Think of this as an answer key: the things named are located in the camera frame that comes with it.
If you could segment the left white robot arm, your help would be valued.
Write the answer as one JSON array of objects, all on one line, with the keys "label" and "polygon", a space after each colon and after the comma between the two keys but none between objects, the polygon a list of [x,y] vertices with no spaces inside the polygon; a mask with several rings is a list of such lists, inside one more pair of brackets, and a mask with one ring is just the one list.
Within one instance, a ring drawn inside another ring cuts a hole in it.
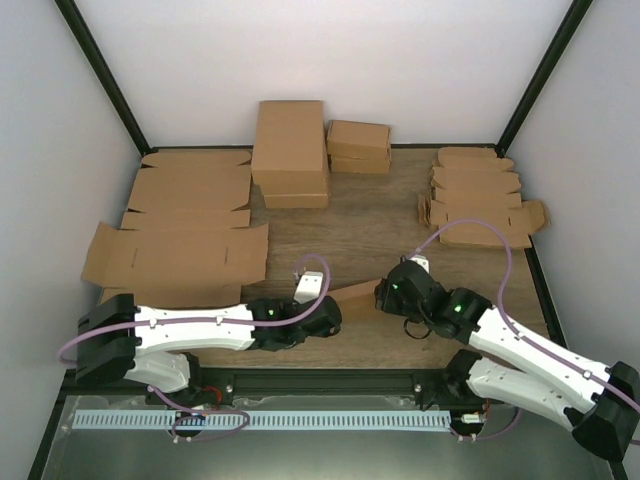
[{"label": "left white robot arm", "polygon": [[329,296],[166,310],[118,294],[79,320],[75,380],[83,387],[129,380],[191,404],[203,395],[205,382],[196,350],[277,352],[309,337],[335,336],[341,324],[340,308]]}]

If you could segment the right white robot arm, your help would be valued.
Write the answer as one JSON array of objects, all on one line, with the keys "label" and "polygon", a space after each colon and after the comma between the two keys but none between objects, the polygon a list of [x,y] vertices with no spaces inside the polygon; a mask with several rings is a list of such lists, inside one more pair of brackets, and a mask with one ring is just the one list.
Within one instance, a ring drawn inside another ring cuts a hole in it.
[{"label": "right white robot arm", "polygon": [[639,373],[571,352],[466,289],[445,289],[427,261],[402,260],[375,288],[377,309],[463,344],[444,378],[447,396],[510,403],[568,430],[585,450],[624,459],[639,425]]}]

